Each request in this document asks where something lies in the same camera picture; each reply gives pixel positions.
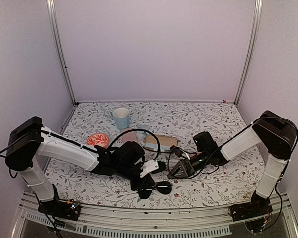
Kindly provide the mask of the black frame glasses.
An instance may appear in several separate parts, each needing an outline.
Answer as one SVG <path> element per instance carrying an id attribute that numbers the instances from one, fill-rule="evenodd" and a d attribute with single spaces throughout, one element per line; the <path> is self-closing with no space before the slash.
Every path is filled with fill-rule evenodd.
<path id="1" fill-rule="evenodd" d="M 172 192 L 172 184 L 168 181 L 161 181 L 152 187 L 142 188 L 137 191 L 140 199 L 148 199 L 153 191 L 158 191 L 161 194 L 168 195 Z"/>

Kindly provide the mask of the brown plaid glasses case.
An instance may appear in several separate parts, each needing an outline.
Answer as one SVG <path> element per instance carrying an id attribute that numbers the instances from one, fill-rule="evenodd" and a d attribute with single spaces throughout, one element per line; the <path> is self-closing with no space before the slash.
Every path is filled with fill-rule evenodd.
<path id="1" fill-rule="evenodd" d="M 159 140 L 159 143 L 160 144 L 167 144 L 167 145 L 171 145 L 171 146 L 176 146 L 178 145 L 178 140 L 177 138 L 175 137 L 172 137 L 172 136 L 166 136 L 166 135 L 156 135 L 157 139 Z M 149 142 L 149 143 L 156 143 L 158 144 L 156 138 L 152 135 L 147 135 L 145 137 L 145 143 L 146 142 Z"/>

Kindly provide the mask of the light blue cleaning cloth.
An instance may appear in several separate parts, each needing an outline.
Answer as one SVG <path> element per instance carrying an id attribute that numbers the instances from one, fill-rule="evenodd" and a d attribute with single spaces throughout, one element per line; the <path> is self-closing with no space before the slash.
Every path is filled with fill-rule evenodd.
<path id="1" fill-rule="evenodd" d="M 157 151 L 158 148 L 160 148 L 160 150 L 162 152 L 170 152 L 170 147 L 171 147 L 170 144 L 169 145 L 160 144 L 160 146 L 158 146 L 158 144 L 156 144 L 156 143 L 149 143 L 149 142 L 146 142 L 145 145 L 144 145 L 144 148 L 146 148 L 146 149 Z"/>

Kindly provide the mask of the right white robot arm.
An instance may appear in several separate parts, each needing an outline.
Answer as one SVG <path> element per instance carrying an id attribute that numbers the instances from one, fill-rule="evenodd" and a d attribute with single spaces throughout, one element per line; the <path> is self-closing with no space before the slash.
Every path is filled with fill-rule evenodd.
<path id="1" fill-rule="evenodd" d="M 298 128 L 289 119 L 264 111 L 259 118 L 221 145 L 207 131 L 195 135 L 193 141 L 197 153 L 184 157 L 173 168 L 168 168 L 169 178 L 192 179 L 209 164 L 224 166 L 243 155 L 249 155 L 252 149 L 259 146 L 266 148 L 266 167 L 253 192 L 252 201 L 247 204 L 249 215 L 258 216 L 265 210 L 266 202 L 284 176 L 298 142 Z"/>

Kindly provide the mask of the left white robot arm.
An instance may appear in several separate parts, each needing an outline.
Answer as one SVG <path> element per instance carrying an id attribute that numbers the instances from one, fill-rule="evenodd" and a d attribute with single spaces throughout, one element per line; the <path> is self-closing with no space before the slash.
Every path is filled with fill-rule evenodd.
<path id="1" fill-rule="evenodd" d="M 40 117 L 34 116 L 10 133 L 8 146 L 0 151 L 0 157 L 11 170 L 21 174 L 53 215 L 60 215 L 64 205 L 37 164 L 40 156 L 68 162 L 98 175 L 120 175 L 130 181 L 131 190 L 153 186 L 150 173 L 159 168 L 157 159 L 145 160 L 144 150 L 134 141 L 120 147 L 91 147 L 51 131 Z"/>

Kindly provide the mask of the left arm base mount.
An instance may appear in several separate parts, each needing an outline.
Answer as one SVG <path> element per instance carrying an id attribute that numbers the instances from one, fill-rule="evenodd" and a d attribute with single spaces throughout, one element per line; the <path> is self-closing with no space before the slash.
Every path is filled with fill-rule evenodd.
<path id="1" fill-rule="evenodd" d="M 52 188 L 54 192 L 53 199 L 47 202 L 39 201 L 38 211 L 52 217 L 78 221 L 81 212 L 81 202 L 73 199 L 61 201 L 56 187 L 52 185 Z"/>

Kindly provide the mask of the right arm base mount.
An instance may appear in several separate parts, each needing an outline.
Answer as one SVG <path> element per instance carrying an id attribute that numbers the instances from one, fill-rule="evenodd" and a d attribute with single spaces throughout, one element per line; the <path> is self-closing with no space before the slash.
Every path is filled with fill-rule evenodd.
<path id="1" fill-rule="evenodd" d="M 273 211 L 270 199 L 253 193 L 251 200 L 246 203 L 234 204 L 228 208 L 228 214 L 233 221 L 240 221 L 269 214 Z"/>

